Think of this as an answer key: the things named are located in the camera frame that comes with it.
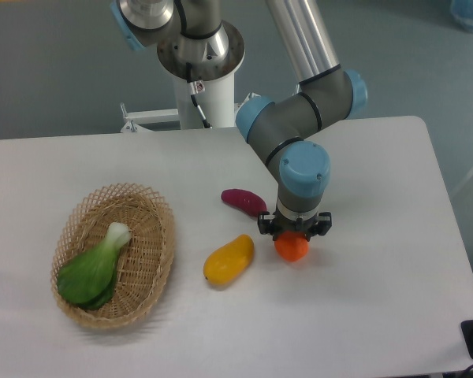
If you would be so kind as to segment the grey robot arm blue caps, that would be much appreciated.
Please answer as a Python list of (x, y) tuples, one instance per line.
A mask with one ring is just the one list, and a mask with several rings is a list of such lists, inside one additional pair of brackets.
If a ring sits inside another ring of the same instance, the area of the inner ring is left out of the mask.
[(155, 46), (171, 75), (183, 129), (236, 126), (277, 181), (276, 209), (258, 215), (259, 231), (325, 235), (332, 224), (320, 202), (330, 158), (310, 137), (367, 103), (359, 73), (343, 70), (314, 1), (269, 1), (268, 10), (298, 81), (282, 102), (264, 96), (234, 102), (244, 40), (223, 20), (218, 1), (113, 1), (111, 12), (133, 50)]

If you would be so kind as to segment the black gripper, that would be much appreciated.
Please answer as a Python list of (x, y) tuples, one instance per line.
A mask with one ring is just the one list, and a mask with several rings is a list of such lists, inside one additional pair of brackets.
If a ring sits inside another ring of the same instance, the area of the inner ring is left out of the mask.
[(268, 211), (260, 212), (257, 225), (261, 235), (270, 235), (275, 241), (279, 235), (285, 232), (299, 232), (305, 235), (307, 241), (314, 236), (324, 236), (333, 224), (331, 212), (315, 212), (310, 217), (303, 213), (288, 219), (284, 214), (276, 210), (274, 213)]

